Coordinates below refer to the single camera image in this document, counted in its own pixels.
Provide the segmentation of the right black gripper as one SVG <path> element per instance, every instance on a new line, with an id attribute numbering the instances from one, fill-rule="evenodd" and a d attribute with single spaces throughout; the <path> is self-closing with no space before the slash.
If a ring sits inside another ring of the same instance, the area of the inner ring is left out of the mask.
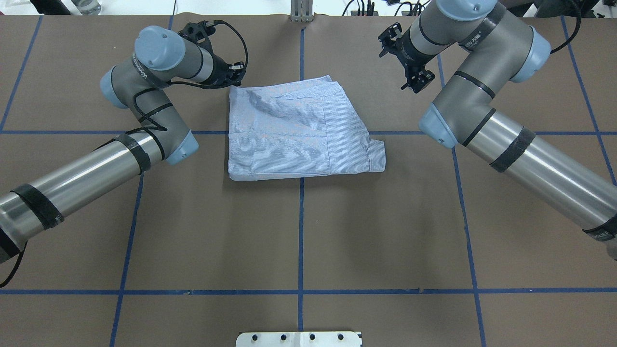
<path id="1" fill-rule="evenodd" d="M 406 82 L 401 86 L 401 90 L 410 89 L 414 93 L 419 93 L 434 81 L 435 74 L 425 69 L 426 64 L 432 60 L 432 55 L 422 53 L 415 48 L 409 31 L 397 38 L 395 50 L 395 55 L 403 66 L 406 77 Z"/>

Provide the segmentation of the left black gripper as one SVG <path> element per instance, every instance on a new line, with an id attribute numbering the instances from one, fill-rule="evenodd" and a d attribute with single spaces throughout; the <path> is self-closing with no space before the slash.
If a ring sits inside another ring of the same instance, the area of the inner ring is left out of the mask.
<path id="1" fill-rule="evenodd" d="M 222 58 L 214 55 L 213 68 L 207 79 L 208 88 L 226 88 L 229 86 L 241 86 L 241 80 L 246 73 L 245 62 L 228 64 Z"/>

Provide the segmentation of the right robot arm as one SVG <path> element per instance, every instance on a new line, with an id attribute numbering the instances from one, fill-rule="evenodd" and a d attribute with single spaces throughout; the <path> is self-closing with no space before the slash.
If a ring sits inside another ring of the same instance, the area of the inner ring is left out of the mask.
<path id="1" fill-rule="evenodd" d="M 466 53 L 419 129 L 447 149 L 461 145 L 509 176 L 603 244 L 616 258 L 616 185 L 580 164 L 496 107 L 509 85 L 531 79 L 551 56 L 538 30 L 498 0 L 432 0 L 408 28 L 396 22 L 378 37 L 419 93 L 436 79 L 428 64 L 451 47 Z"/>

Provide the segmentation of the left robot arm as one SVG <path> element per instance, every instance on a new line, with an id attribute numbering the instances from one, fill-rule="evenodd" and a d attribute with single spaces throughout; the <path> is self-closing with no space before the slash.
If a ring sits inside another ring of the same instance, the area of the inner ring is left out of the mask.
<path id="1" fill-rule="evenodd" d="M 218 57 L 210 36 L 223 20 L 188 23 L 179 32 L 148 26 L 137 35 L 132 55 L 100 81 L 104 97 L 129 109 L 139 127 L 1 198 L 0 258 L 24 254 L 27 242 L 64 222 L 75 211 L 149 171 L 160 162 L 175 165 L 198 150 L 198 141 L 165 88 L 240 86 L 248 59 L 229 64 Z"/>

